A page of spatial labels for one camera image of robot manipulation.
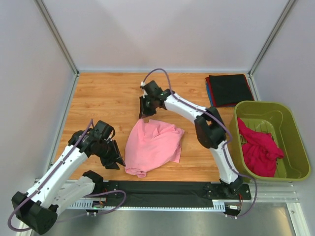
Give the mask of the pink t-shirt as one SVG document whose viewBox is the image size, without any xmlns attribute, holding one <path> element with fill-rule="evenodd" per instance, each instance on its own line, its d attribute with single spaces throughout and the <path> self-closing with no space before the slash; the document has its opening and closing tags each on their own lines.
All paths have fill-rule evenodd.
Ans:
<svg viewBox="0 0 315 236">
<path fill-rule="evenodd" d="M 125 148 L 125 172 L 144 178 L 147 172 L 168 162 L 180 162 L 181 139 L 185 131 L 174 124 L 139 119 Z"/>
</svg>

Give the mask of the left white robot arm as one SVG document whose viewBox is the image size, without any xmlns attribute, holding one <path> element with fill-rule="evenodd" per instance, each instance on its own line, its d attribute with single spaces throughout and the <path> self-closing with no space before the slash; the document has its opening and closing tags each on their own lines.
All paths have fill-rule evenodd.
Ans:
<svg viewBox="0 0 315 236">
<path fill-rule="evenodd" d="M 114 140 L 115 134 L 114 127 L 101 120 L 96 124 L 90 121 L 85 130 L 73 133 L 60 157 L 44 176 L 25 193 L 18 191 L 14 194 L 8 227 L 15 232 L 34 230 L 43 235 L 68 206 L 81 198 L 118 193 L 126 198 L 123 190 L 107 191 L 103 177 L 93 171 L 84 172 L 74 183 L 63 187 L 72 173 L 92 155 L 99 157 L 102 166 L 108 170 L 118 170 L 125 165 Z"/>
</svg>

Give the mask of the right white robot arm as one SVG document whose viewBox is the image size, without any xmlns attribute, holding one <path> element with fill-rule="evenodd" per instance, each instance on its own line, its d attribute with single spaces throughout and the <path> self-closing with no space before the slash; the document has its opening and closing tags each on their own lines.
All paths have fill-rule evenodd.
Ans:
<svg viewBox="0 0 315 236">
<path fill-rule="evenodd" d="M 155 81 L 141 82 L 143 95 L 140 99 L 139 118 L 156 114 L 157 108 L 172 111 L 194 124 L 197 140 L 209 149 L 220 174 L 220 182 L 225 192 L 235 194 L 243 184 L 237 173 L 227 146 L 227 128 L 218 110 L 214 107 L 198 106 L 183 99 L 170 89 L 162 90 Z"/>
</svg>

